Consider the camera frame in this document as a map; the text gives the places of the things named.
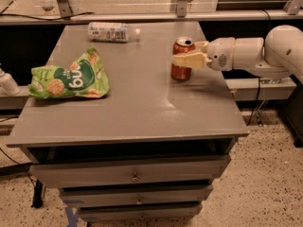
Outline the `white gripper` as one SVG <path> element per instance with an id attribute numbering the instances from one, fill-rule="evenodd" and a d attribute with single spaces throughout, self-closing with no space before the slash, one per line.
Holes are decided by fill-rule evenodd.
<path id="1" fill-rule="evenodd" d="M 195 47 L 202 52 L 176 54 L 171 57 L 174 65 L 186 68 L 203 68 L 209 66 L 216 71 L 230 71 L 236 39 L 219 38 L 212 42 L 196 42 Z"/>

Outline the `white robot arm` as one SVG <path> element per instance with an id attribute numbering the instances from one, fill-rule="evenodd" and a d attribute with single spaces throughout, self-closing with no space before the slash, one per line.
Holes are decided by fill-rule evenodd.
<path id="1" fill-rule="evenodd" d="M 173 55 L 171 62 L 185 68 L 243 70 L 268 79 L 294 75 L 303 83 L 303 31 L 295 26 L 276 26 L 265 39 L 228 37 L 194 45 L 194 50 Z"/>

